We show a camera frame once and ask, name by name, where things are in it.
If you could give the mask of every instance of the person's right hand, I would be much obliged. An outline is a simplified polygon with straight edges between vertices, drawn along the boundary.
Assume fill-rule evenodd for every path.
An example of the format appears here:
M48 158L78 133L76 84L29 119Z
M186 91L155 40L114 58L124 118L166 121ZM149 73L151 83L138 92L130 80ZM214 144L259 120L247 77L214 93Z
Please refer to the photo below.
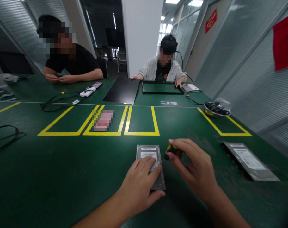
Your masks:
M138 74L138 75L135 75L135 76L133 76L133 77L131 78L131 80L133 80L133 79L140 79L140 80L143 80L144 78L143 78L143 75Z
M185 166L180 160L181 154L176 156L168 152L172 164L190 189L205 203L212 200L212 197L219 191L219 186L214 175L210 156L190 139L170 139L169 144L185 152L190 160L190 165Z
M46 78L48 81L52 82L52 83L57 83L57 82L59 82L58 76L55 76L55 75L53 75L53 74L45 74L45 78Z

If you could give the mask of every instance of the red sign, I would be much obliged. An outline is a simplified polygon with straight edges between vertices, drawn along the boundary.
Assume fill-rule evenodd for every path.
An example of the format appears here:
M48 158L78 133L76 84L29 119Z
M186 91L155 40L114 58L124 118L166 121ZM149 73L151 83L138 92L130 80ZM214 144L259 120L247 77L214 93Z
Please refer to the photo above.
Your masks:
M273 27L275 70L288 67L288 17Z
M206 33L208 33L209 29L211 29L211 27L216 21L217 21L217 9L211 14L210 18L206 22L206 27L205 27Z

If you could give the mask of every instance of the chair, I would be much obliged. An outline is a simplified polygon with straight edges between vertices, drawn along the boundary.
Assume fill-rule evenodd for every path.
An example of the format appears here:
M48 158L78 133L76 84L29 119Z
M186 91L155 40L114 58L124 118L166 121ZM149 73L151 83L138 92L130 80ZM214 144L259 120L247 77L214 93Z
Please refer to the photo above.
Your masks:
M108 78L108 71L107 71L107 62L105 59L97 59L97 63L99 64L104 78Z
M118 52L118 74L122 70L122 66L126 66L127 69L126 54L125 52Z
M34 74L22 53L0 52L0 68L3 73Z

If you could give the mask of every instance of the white device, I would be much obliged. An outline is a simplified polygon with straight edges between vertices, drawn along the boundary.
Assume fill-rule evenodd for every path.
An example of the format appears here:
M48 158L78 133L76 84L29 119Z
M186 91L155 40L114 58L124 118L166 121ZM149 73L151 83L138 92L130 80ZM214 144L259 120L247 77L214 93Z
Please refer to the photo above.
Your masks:
M188 84L187 86L188 86L189 89L191 89L191 91L199 90L199 88L196 87L196 86L193 85L193 84Z
M94 91L96 91L96 88L93 86L87 87L83 92L80 93L81 97L89 97Z

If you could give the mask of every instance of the person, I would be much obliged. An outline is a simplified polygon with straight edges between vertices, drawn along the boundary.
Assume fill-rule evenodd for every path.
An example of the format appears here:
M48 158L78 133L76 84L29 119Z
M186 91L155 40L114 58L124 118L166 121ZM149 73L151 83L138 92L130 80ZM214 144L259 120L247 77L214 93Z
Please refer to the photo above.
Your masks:
M182 88L187 76L177 61L173 60L178 43L172 35L165 36L161 41L159 55L148 60L133 79L150 81L174 81L175 87Z
M207 205L214 226L250 227L218 186L210 156L190 139L170 139L169 144L180 149L177 155L168 152L168 156L189 188ZM182 153L186 153L190 165L185 166L182 163ZM149 174L155 162L152 157L136 160L119 190L74 227L120 227L130 217L145 211L161 197L165 197L163 190L150 193L162 170L158 166Z
M103 72L96 59L84 47L73 43L72 33L59 19L51 15L40 16L37 33L39 37L47 38L54 44L44 67L45 78L48 81L75 83L103 79ZM58 77L57 73L63 69L70 75Z

